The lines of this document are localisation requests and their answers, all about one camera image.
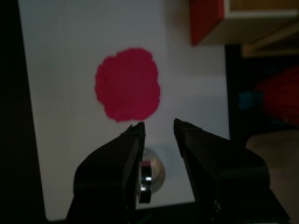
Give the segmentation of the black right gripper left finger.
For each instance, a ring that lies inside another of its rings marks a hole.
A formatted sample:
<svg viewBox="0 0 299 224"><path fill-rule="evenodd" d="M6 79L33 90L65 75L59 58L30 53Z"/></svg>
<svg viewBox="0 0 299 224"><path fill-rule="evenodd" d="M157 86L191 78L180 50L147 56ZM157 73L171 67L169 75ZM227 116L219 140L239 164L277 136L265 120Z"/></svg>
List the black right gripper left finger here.
<svg viewBox="0 0 299 224"><path fill-rule="evenodd" d="M145 124L131 125L83 160L75 172L65 224L133 224Z"/></svg>

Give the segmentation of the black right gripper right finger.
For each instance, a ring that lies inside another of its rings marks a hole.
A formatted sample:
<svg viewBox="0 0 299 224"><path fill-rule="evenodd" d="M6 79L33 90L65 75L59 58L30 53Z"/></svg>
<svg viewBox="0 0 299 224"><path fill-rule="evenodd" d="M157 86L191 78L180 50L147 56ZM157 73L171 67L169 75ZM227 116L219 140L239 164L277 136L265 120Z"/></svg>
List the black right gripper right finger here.
<svg viewBox="0 0 299 224"><path fill-rule="evenodd" d="M291 224L263 158L180 119L172 128L200 224Z"/></svg>

